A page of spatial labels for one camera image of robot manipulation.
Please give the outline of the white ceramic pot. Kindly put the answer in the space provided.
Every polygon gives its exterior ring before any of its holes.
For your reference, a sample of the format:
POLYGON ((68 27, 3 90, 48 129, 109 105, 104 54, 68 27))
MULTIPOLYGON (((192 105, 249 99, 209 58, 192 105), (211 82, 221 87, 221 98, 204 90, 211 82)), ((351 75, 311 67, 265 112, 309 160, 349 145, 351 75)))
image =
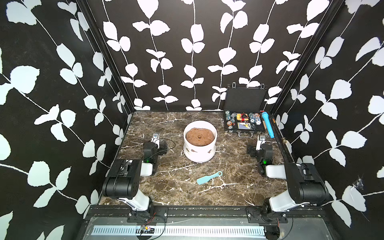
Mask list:
POLYGON ((194 121, 186 126, 183 137, 184 153, 189 160, 205 163, 215 155, 218 133, 211 123, 194 121))

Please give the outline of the teal scrub brush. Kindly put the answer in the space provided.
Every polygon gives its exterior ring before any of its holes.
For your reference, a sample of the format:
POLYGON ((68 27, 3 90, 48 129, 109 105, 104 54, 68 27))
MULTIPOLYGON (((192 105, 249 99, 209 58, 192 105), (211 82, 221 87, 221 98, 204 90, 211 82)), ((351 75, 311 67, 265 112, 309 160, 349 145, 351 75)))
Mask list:
POLYGON ((203 184, 209 182, 210 180, 212 180, 213 178, 220 177, 222 175, 223 175, 223 172, 222 171, 218 171, 215 174, 212 174, 212 175, 209 175, 209 176, 203 176, 203 177, 197 179, 197 184, 198 185, 203 185, 203 184))

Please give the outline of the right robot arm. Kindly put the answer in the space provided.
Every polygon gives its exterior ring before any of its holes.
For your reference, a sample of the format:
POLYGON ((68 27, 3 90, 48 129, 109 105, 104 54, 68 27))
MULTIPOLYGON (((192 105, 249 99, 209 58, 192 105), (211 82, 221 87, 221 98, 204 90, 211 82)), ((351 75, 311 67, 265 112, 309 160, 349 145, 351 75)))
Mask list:
POLYGON ((247 154, 257 159, 261 176, 287 182, 287 190, 265 200, 263 207, 267 212, 283 213, 299 206, 318 206, 328 199, 329 191, 314 164, 274 165, 273 153, 271 145, 247 146, 247 154))

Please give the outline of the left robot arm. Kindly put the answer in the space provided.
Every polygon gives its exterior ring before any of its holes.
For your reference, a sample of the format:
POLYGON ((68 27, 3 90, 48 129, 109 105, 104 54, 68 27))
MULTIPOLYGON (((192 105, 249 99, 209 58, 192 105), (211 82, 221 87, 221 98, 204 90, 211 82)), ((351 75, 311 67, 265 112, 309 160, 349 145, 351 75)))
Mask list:
POLYGON ((118 200, 133 211, 153 215, 153 201, 140 189, 141 177, 153 176, 158 170, 158 160, 169 150, 165 139, 152 139, 144 143, 142 159, 116 159, 103 183, 105 197, 118 200))

